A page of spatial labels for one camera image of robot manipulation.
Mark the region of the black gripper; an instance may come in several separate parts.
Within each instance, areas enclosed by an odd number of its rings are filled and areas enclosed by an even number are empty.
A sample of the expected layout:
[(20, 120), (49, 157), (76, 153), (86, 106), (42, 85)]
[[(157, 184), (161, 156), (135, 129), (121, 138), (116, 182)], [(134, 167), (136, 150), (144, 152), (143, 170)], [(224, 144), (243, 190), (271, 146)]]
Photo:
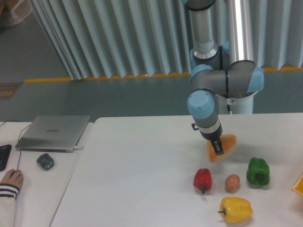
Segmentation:
[(220, 139), (222, 131), (223, 131), (222, 127), (219, 127), (217, 130), (215, 130), (214, 132), (211, 132), (211, 133), (205, 133), (205, 132), (200, 131), (200, 133), (204, 139), (211, 141), (211, 144), (212, 144), (217, 156), (224, 154), (222, 142)]

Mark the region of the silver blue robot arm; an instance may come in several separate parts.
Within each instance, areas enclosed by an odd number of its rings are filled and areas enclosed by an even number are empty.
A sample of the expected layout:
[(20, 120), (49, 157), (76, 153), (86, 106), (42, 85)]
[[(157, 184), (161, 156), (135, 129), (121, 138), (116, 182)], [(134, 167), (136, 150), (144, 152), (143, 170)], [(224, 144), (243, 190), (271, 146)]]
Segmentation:
[(193, 116), (194, 130), (200, 131), (208, 140), (217, 156), (224, 154), (221, 142), (222, 125), (215, 109), (215, 96), (227, 100), (243, 98), (261, 91), (264, 86), (264, 72), (256, 67), (253, 55), (250, 2), (228, 0), (229, 61), (227, 70), (214, 70), (209, 61), (220, 55), (220, 48), (214, 41), (212, 8), (213, 0), (184, 0), (189, 10), (194, 47), (191, 72), (191, 94), (187, 107)]

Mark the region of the white striped sleeve forearm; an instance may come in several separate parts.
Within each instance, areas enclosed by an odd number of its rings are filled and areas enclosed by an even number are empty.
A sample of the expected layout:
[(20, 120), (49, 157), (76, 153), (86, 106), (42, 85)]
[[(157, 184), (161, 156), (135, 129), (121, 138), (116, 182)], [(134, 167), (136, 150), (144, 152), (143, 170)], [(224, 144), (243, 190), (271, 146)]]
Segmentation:
[(19, 188), (11, 184), (0, 184), (0, 226), (13, 227), (16, 214), (16, 196)]

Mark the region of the person's hand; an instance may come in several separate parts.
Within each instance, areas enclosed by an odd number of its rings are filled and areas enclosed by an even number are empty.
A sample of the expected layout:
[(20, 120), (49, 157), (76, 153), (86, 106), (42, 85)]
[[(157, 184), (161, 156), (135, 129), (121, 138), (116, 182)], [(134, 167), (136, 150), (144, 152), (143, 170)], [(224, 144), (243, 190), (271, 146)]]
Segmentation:
[(7, 184), (21, 189), (24, 182), (24, 175), (20, 170), (11, 169), (0, 181), (1, 184)]

